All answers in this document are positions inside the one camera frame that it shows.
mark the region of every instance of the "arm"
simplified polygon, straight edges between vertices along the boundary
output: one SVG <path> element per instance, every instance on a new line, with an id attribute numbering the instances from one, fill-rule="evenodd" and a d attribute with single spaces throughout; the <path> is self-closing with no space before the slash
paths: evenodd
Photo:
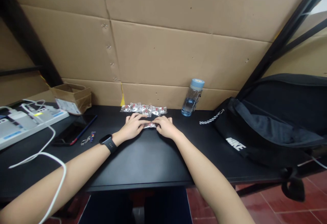
<path id="1" fill-rule="evenodd" d="M 148 123 L 139 120 L 142 117 L 146 116 L 134 113 L 126 117 L 125 125 L 112 135 L 117 147 L 141 132 L 143 124 Z M 67 175 L 50 216 L 81 189 L 109 155 L 109 149 L 98 144 L 66 163 Z M 0 211 L 0 223 L 39 223 L 50 206 L 62 174 L 63 168 L 60 167 L 15 198 Z"/>
<path id="2" fill-rule="evenodd" d="M 218 223 L 254 224 L 243 202 L 224 175 L 172 123 L 172 118 L 158 117 L 157 131 L 172 139 L 203 198 L 213 209 Z"/>

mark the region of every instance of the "red tile floor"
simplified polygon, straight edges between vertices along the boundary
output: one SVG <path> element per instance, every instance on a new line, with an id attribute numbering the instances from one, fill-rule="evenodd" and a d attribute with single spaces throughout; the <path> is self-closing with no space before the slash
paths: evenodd
<path id="1" fill-rule="evenodd" d="M 327 224 L 327 171 L 303 179 L 306 200 L 288 199 L 279 187 L 243 197 L 256 224 Z M 236 186 L 239 190 L 245 186 Z M 193 224 L 217 224 L 196 188 L 187 189 Z"/>

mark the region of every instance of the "hand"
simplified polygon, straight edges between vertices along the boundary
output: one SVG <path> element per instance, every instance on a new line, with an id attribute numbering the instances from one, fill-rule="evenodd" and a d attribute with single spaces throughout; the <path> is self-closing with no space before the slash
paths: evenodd
<path id="1" fill-rule="evenodd" d="M 157 117 L 152 122 L 157 123 L 157 131 L 164 137 L 175 140 L 176 137 L 182 134 L 174 125 L 172 118 L 166 118 L 165 116 Z"/>
<path id="2" fill-rule="evenodd" d="M 140 120 L 142 117 L 147 117 L 144 114 L 133 113 L 126 117 L 125 125 L 116 133 L 112 134 L 112 141 L 119 146 L 124 141 L 137 136 L 143 130 L 144 124 L 149 123 L 147 120 Z"/>

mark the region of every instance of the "small cardboard box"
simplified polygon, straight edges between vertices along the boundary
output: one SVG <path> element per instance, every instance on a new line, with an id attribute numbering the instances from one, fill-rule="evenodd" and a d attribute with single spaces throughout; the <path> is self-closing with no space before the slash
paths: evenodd
<path id="1" fill-rule="evenodd" d="M 91 89 L 82 85 L 64 83 L 50 88 L 60 109 L 74 115 L 83 114 L 91 104 Z"/>

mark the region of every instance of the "watch strap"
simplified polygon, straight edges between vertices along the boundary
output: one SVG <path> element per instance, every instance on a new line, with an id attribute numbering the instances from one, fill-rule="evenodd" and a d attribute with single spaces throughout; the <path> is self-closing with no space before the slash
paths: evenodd
<path id="1" fill-rule="evenodd" d="M 111 154 L 117 150 L 116 144 L 112 141 L 112 136 L 100 143 L 106 145 Z"/>

